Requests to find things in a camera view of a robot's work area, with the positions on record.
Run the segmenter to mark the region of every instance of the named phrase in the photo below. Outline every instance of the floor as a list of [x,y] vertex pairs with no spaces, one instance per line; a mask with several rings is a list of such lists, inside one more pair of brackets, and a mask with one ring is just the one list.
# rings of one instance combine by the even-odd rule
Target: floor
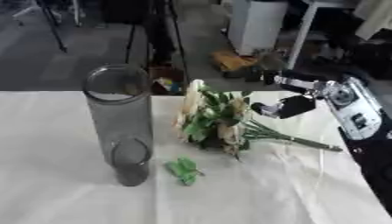
[[[179,25],[191,79],[203,79],[223,91],[275,90],[263,87],[261,83],[223,79],[211,66],[209,57],[215,50],[229,48],[220,32],[225,22],[222,8],[210,4],[209,0],[180,2]],[[23,17],[25,26],[19,26],[11,19],[12,10],[0,9],[0,91],[79,90],[90,71],[124,61],[130,30],[127,25],[111,24],[99,28],[101,21],[96,13],[88,11],[83,26],[78,28],[65,12],[59,31],[69,51],[63,53],[57,48],[40,13]],[[143,63],[144,41],[144,34],[139,30],[131,54],[132,63]],[[180,65],[177,54],[174,60]],[[392,114],[392,83],[374,80],[370,88]]]

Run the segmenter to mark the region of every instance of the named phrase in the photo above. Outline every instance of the flower bouquet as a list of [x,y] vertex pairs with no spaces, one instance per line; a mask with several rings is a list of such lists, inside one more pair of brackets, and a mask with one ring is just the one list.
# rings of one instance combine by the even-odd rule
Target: flower bouquet
[[276,139],[312,148],[342,151],[337,146],[317,143],[299,137],[287,136],[251,119],[249,96],[222,93],[206,86],[203,80],[194,80],[187,89],[184,103],[178,112],[174,127],[179,137],[201,149],[217,149],[237,159],[240,151],[249,149],[250,140]]

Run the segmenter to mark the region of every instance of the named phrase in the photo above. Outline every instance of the white fabric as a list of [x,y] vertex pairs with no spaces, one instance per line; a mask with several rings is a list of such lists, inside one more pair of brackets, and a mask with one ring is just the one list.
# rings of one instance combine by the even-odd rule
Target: white fabric
[[391,0],[361,0],[354,15],[365,20],[355,33],[365,40],[383,28],[392,29]]
[[[253,101],[272,104],[287,95],[260,92]],[[171,129],[181,101],[153,98],[152,174],[138,187],[122,187],[103,162],[81,93],[1,93],[0,223],[392,222],[348,153],[258,142],[238,162],[198,150],[180,143]],[[315,111],[283,121],[255,118],[287,134],[344,146],[322,102]],[[181,156],[206,174],[193,186],[179,185],[162,167]]]

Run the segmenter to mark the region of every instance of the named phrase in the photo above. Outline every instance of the tripod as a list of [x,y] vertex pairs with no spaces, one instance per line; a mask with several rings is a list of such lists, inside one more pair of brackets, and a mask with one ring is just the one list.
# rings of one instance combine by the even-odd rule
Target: tripod
[[29,8],[26,8],[24,10],[21,10],[19,13],[13,15],[14,19],[18,21],[18,18],[23,16],[24,14],[27,14],[31,11],[38,11],[41,10],[42,13],[44,14],[45,19],[47,20],[51,32],[53,36],[55,37],[57,44],[59,45],[59,49],[66,53],[67,48],[64,45],[59,33],[57,32],[56,26],[59,26],[59,21],[61,20],[61,15],[58,12],[53,12],[49,6],[45,3],[44,0],[32,0],[31,1],[31,6]]
[[[171,19],[172,22],[174,23],[174,29],[175,29],[175,34],[176,34],[176,39],[178,41],[178,49],[179,49],[179,53],[181,56],[181,60],[182,60],[182,64],[183,64],[183,68],[184,68],[184,75],[185,75],[185,83],[189,82],[189,76],[188,76],[188,67],[186,64],[186,54],[185,54],[185,50],[184,47],[182,45],[182,39],[181,39],[181,35],[179,32],[179,24],[178,24],[178,14],[174,9],[174,4],[172,0],[163,0],[164,1],[164,7],[167,6],[167,8],[169,9],[169,12],[171,14]],[[131,28],[130,28],[130,33],[129,33],[129,38],[128,38],[128,44],[126,46],[126,53],[125,53],[125,63],[129,63],[130,60],[130,49],[132,47],[134,38],[135,38],[135,32],[136,32],[136,25],[132,24]],[[149,40],[149,34],[146,32],[146,36],[147,36],[147,46],[146,46],[146,59],[145,59],[145,66],[146,69],[148,70],[150,67],[150,40]]]

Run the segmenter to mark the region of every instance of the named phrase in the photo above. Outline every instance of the white cabinet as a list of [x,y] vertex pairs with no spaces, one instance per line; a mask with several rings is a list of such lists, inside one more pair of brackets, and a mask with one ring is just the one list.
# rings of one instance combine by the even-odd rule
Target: white cabinet
[[234,0],[228,38],[240,55],[274,48],[287,11],[286,1]]

